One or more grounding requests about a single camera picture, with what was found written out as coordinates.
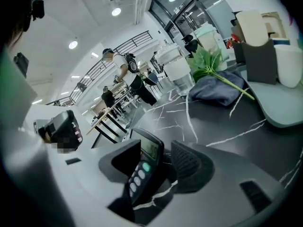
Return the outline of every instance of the button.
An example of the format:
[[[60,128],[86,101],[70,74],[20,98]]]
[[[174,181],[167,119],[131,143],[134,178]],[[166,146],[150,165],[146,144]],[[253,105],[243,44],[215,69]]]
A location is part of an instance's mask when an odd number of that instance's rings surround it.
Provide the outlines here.
[[[149,172],[151,170],[151,166],[146,162],[143,163],[142,167],[146,172]]]
[[[141,185],[141,181],[140,181],[140,179],[139,179],[137,176],[134,178],[134,183],[135,183],[137,186],[140,186],[140,185]]]
[[[145,173],[144,173],[142,170],[140,170],[140,171],[138,172],[138,175],[139,175],[139,177],[140,177],[141,179],[144,179],[144,178],[145,178]]]
[[[131,184],[130,184],[130,187],[131,187],[131,190],[132,190],[133,192],[135,192],[135,191],[137,190],[137,187],[136,187],[136,185],[135,185],[134,183],[131,183]]]

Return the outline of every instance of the backpack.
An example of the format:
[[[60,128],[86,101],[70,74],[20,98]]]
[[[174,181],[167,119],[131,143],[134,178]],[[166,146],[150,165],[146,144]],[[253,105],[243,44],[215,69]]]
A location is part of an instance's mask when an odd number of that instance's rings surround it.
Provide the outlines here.
[[[123,55],[123,57],[126,59],[127,61],[127,66],[128,66],[128,70],[131,72],[131,73],[136,73],[136,72],[140,72],[139,71],[139,68],[137,66],[137,63],[136,61],[134,60],[134,58],[136,58],[133,54],[131,53],[125,53]]]

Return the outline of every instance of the card reader keypad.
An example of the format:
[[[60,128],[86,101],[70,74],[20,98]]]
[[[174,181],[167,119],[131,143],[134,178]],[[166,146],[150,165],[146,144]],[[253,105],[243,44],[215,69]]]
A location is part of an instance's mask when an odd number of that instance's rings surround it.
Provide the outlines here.
[[[137,193],[144,188],[148,177],[151,175],[151,165],[147,162],[139,162],[134,173],[129,179],[129,195],[131,198],[136,197]]]

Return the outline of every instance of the gray tray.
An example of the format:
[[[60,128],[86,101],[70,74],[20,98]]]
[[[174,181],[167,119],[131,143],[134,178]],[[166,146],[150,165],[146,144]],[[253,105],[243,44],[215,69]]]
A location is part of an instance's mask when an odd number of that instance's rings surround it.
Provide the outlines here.
[[[238,67],[238,72],[247,82],[259,102],[266,119],[278,128],[303,123],[303,86],[288,88],[280,83],[275,85],[247,81],[246,66]]]

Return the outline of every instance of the white shirt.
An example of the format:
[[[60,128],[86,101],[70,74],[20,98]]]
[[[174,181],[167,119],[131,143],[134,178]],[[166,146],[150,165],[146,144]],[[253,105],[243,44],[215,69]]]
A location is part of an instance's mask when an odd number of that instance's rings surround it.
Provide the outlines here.
[[[128,66],[126,59],[118,54],[117,52],[114,54],[113,62],[117,66],[118,69],[121,71],[121,66],[125,64]],[[134,81],[135,77],[137,76],[136,73],[131,73],[129,70],[127,71],[127,74],[123,77],[123,80],[127,83],[127,85],[131,85],[131,83]]]

